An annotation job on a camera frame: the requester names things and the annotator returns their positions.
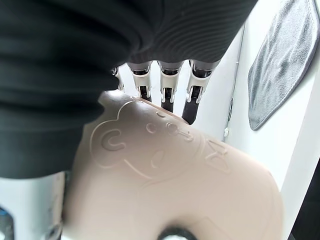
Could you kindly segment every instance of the black round opening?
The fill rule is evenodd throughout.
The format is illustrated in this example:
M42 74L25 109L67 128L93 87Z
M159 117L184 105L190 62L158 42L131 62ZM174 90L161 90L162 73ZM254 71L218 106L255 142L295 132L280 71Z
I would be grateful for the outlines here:
M179 227L179 226L167 227L158 236L157 240L164 240L165 238L170 237L170 236L182 237L182 238L185 238L186 240L197 240L195 235L193 235L190 231L188 231L184 227Z

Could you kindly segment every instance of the gray microfiber cloth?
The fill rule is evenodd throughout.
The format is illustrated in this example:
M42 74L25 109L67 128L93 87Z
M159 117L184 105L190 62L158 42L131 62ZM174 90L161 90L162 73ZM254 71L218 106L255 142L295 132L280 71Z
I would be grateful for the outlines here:
M315 54L314 0L284 0L249 71L249 123L258 130L293 93Z

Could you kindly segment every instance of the beige toy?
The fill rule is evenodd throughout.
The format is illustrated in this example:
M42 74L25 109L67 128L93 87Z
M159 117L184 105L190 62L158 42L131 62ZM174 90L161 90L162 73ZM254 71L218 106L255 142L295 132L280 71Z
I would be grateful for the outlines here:
M152 103L105 92L84 129L69 192L74 240L281 240L269 171Z

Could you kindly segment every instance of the white wall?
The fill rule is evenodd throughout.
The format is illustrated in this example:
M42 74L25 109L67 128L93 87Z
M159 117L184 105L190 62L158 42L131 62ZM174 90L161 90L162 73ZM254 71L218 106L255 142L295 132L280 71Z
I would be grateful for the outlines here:
M200 102L196 121L193 126L219 140L224 139L230 100L234 88L236 62L239 55L242 31L233 40L215 72L212 74L206 92ZM137 96L134 80L127 64L120 67L121 78L126 94ZM151 66L152 102L161 105L160 69L156 61ZM174 113L182 116L185 106L190 67L185 61L179 77L174 101Z
M226 143L265 164L281 189L285 207L286 240L301 207L320 156L319 103L317 75L320 48L302 83L289 100L258 131L252 131L248 118L248 73L280 0L259 0L249 16L243 36L236 78L229 136Z

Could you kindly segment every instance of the embossed bear face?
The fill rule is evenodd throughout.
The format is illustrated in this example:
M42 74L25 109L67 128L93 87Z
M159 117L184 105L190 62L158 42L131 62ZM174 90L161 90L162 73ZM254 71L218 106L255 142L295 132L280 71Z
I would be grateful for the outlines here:
M139 100L125 103L117 119L98 124L90 137L91 157L100 168L125 164L150 180L183 171L200 145L191 127Z

